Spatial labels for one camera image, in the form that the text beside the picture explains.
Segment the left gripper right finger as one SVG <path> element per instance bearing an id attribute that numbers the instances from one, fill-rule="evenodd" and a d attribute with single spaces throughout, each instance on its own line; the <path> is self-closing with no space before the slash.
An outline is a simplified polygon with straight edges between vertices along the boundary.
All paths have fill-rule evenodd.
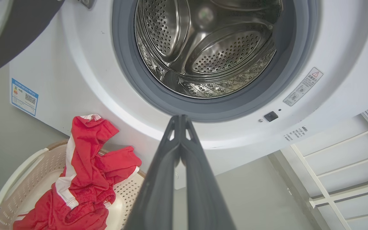
<path id="1" fill-rule="evenodd" d="M 180 158 L 186 167 L 188 229 L 235 230 L 235 224 L 195 128 L 180 116 Z"/>

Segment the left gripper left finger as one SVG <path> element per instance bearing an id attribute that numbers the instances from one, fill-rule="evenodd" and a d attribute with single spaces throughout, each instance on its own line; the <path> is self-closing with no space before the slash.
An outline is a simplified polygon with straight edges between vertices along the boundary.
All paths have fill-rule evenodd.
<path id="1" fill-rule="evenodd" d="M 154 154 L 125 230 L 171 230 L 179 116 L 173 116 Z"/>

